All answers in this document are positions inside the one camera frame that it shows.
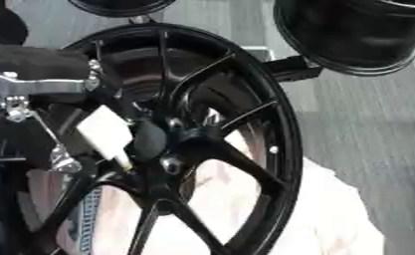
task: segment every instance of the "black rim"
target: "black rim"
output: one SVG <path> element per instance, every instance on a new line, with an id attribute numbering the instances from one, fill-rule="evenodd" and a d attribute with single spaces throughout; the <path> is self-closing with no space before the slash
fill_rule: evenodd
<path id="1" fill-rule="evenodd" d="M 74 4 L 79 9 L 90 12 L 99 16 L 103 17 L 112 17 L 112 18 L 119 18 L 119 17 L 135 17 L 139 15 L 144 15 L 148 13 L 153 13 L 164 9 L 165 7 L 172 4 L 175 0 L 156 0 L 152 4 L 146 4 L 143 6 L 138 6 L 134 8 L 119 8 L 119 9 L 107 9 L 103 7 L 99 7 L 96 5 L 85 3 L 82 0 L 69 0 L 72 4 Z"/>
<path id="2" fill-rule="evenodd" d="M 87 154 L 76 155 L 84 169 L 73 177 L 51 215 L 33 231 L 29 231 L 26 223 L 19 223 L 24 222 L 21 213 L 11 213 L 8 217 L 8 208 L 19 211 L 16 205 L 0 202 L 0 254 L 10 249 L 25 254 L 67 254 L 55 241 L 57 230 L 84 196 L 101 185 L 128 192 L 142 207 L 129 254 L 141 253 L 156 218 L 168 213 L 192 229 L 212 254 L 269 252 L 294 208 L 303 155 L 294 111 L 261 63 L 220 37 L 165 24 L 111 29 L 89 36 L 68 49 L 99 57 L 123 79 L 124 102 L 129 102 L 126 108 L 132 106 L 140 116 L 134 129 L 142 138 L 138 135 L 128 149 L 130 155 L 140 154 L 132 158 L 137 169 L 125 172 L 113 163 L 97 164 Z M 160 66 L 160 71 L 154 71 L 158 79 L 152 75 L 146 75 L 151 77 L 148 81 L 130 77 L 134 69 L 146 65 L 142 62 L 136 66 L 132 60 L 149 55 L 160 63 L 151 65 Z M 189 63 L 194 70 L 181 76 L 181 69 L 176 70 L 172 64 L 188 55 L 189 58 L 197 56 L 199 61 L 196 65 Z M 135 89 L 134 84 L 146 86 Z M 135 98 L 139 91 L 146 97 Z M 208 109 L 218 111 L 223 118 L 215 123 L 205 122 Z M 261 155 L 265 168 L 224 139 L 233 130 L 254 139 L 248 142 Z M 154 143 L 158 144 L 157 148 L 141 150 L 147 137 L 157 136 L 164 137 Z M 0 158 L 4 172 L 15 166 L 13 162 L 6 163 L 10 159 Z M 209 159 L 236 166 L 261 186 L 261 195 L 248 221 L 227 244 L 222 244 L 187 205 L 190 192 L 180 191 L 196 166 Z M 5 190 L 1 182 L 0 189 Z M 24 238 L 13 238 L 20 235 Z"/>

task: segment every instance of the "tire changer arm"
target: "tire changer arm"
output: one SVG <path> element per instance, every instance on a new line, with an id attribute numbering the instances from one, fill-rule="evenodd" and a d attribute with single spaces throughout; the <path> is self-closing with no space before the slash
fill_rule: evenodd
<path id="1" fill-rule="evenodd" d="M 0 133 L 34 166 L 81 169 L 56 133 L 31 108 L 32 96 L 84 96 L 95 91 L 101 66 L 75 52 L 0 45 Z"/>

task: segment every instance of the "white cloth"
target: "white cloth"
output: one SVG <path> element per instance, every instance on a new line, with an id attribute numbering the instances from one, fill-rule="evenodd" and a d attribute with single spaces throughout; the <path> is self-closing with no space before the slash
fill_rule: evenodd
<path id="1" fill-rule="evenodd" d="M 190 205 L 218 238 L 226 242 L 255 203 L 256 182 L 239 170 L 210 161 L 200 168 Z M 126 254 L 140 210 L 113 188 L 103 193 L 94 252 Z M 332 170 L 305 159 L 299 199 L 271 255 L 381 255 L 383 235 L 369 221 L 357 190 Z M 174 216 L 159 218 L 145 255 L 210 254 L 203 242 Z"/>

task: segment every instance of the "wheel lip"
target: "wheel lip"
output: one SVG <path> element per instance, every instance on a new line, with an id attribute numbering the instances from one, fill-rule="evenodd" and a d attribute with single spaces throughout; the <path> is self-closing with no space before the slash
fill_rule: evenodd
<path id="1" fill-rule="evenodd" d="M 249 70 L 250 74 L 254 76 L 260 84 L 263 86 L 261 90 L 266 90 L 266 93 L 269 92 L 272 97 L 276 97 L 280 102 L 280 107 L 278 107 L 278 119 L 282 124 L 281 133 L 284 135 L 289 134 L 290 140 L 285 141 L 282 145 L 286 148 L 286 154 L 284 155 L 284 160 L 281 162 L 282 166 L 285 166 L 284 172 L 291 176 L 290 183 L 292 184 L 292 188 L 290 192 L 285 192 L 283 196 L 280 196 L 277 200 L 273 201 L 274 209 L 277 213 L 273 213 L 275 215 L 270 215 L 269 221 L 271 224 L 264 224 L 264 229 L 255 229 L 255 231 L 265 232 L 265 236 L 261 235 L 258 243 L 251 243 L 243 246 L 246 249 L 236 251 L 237 254 L 266 254 L 268 253 L 272 246 L 275 244 L 279 237 L 279 233 L 283 231 L 285 228 L 288 220 L 291 217 L 291 214 L 294 210 L 294 205 L 297 201 L 299 189 L 300 189 L 300 182 L 302 176 L 302 163 L 303 163 L 303 154 L 302 154 L 302 145 L 301 145 L 301 136 L 300 136 L 300 129 L 295 118 L 294 110 L 292 105 L 289 103 L 289 100 L 285 93 L 283 92 L 282 88 L 279 87 L 277 82 L 274 78 L 270 75 L 270 73 L 261 65 L 259 61 L 257 61 L 254 57 L 250 54 L 242 50 L 240 47 L 236 46 L 232 42 L 222 39 L 216 35 L 212 35 L 208 32 L 203 32 L 197 29 L 191 29 L 183 26 L 176 26 L 176 25 L 166 25 L 166 24 L 159 24 L 159 25 L 140 25 L 140 26 L 124 26 L 120 28 L 114 28 L 110 30 L 106 30 L 103 32 L 96 33 L 95 35 L 91 35 L 86 37 L 85 39 L 72 44 L 68 47 L 68 49 L 76 50 L 77 47 L 81 46 L 84 41 L 91 42 L 99 40 L 97 38 L 101 36 L 105 36 L 109 33 L 114 33 L 116 36 L 121 36 L 124 34 L 131 33 L 131 28 L 134 29 L 146 29 L 149 30 L 151 28 L 167 28 L 167 29 L 177 29 L 177 30 L 188 30 L 190 33 L 194 33 L 197 36 L 206 38 L 209 42 L 223 44 L 232 49 L 236 52 L 240 58 L 240 60 L 245 61 L 245 68 Z"/>
<path id="2" fill-rule="evenodd" d="M 161 0 L 149 6 L 143 6 L 136 9 L 129 9 L 129 10 L 109 10 L 106 8 L 98 8 L 89 4 L 86 4 L 80 0 L 69 0 L 77 8 L 96 14 L 102 17 L 110 17 L 110 18 L 124 18 L 124 17 L 135 17 L 139 15 L 145 15 L 153 12 L 158 12 L 167 6 L 174 3 L 176 0 Z"/>

